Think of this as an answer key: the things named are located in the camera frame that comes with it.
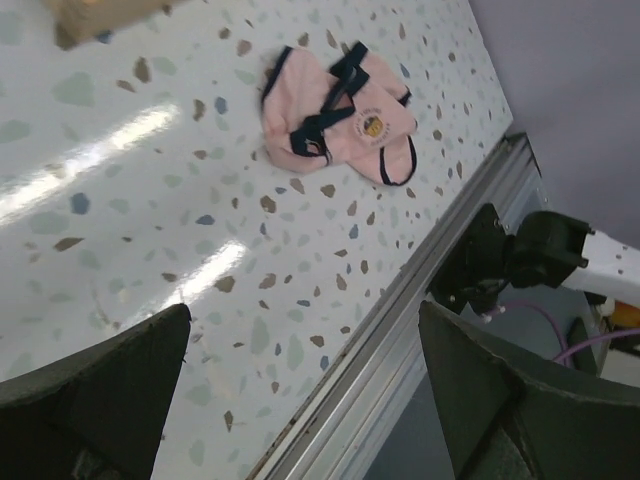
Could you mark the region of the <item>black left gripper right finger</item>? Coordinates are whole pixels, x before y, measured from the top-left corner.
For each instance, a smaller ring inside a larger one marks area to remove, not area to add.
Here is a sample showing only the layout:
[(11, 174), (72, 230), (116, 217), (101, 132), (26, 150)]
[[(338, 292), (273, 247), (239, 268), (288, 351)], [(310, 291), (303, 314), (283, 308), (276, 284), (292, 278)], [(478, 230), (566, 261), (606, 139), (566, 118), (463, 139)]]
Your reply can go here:
[(419, 332), (456, 478), (638, 478), (638, 388), (546, 360), (429, 301)]

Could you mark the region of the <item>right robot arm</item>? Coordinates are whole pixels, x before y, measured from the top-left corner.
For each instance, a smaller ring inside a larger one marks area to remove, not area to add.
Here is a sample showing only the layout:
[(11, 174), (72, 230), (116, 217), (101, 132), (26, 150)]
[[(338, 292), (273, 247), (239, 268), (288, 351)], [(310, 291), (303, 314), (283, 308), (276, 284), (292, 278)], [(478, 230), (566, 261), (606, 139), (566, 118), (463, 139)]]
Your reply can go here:
[(504, 273), (515, 288), (564, 287), (639, 305), (639, 251), (553, 211), (536, 211), (509, 235)]

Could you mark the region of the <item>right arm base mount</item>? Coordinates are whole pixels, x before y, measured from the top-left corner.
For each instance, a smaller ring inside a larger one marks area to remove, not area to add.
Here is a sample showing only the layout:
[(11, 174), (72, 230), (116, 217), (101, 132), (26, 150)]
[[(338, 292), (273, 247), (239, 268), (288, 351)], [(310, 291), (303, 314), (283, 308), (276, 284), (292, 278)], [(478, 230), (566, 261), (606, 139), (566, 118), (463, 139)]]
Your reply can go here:
[(494, 205), (482, 205), (429, 286), (436, 302), (457, 314), (465, 307), (477, 315), (494, 310), (511, 281), (514, 243)]

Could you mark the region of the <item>pink underwear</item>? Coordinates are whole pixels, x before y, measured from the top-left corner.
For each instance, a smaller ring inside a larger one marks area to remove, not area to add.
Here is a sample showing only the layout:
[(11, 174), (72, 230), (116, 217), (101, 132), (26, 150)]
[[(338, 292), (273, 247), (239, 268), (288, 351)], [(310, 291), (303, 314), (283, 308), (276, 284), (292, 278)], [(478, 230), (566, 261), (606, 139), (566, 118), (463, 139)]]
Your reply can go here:
[(329, 69), (310, 51), (286, 46), (261, 96), (269, 159), (297, 173), (346, 164), (376, 184), (402, 186), (417, 167), (410, 98), (361, 42)]

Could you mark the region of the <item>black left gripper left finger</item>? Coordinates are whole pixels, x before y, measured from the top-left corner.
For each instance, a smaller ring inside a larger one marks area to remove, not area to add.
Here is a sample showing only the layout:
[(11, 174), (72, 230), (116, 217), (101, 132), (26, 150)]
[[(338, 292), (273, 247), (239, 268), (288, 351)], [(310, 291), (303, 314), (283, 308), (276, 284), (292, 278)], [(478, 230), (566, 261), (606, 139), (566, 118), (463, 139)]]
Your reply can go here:
[(191, 330), (184, 304), (1, 384), (4, 479), (148, 479)]

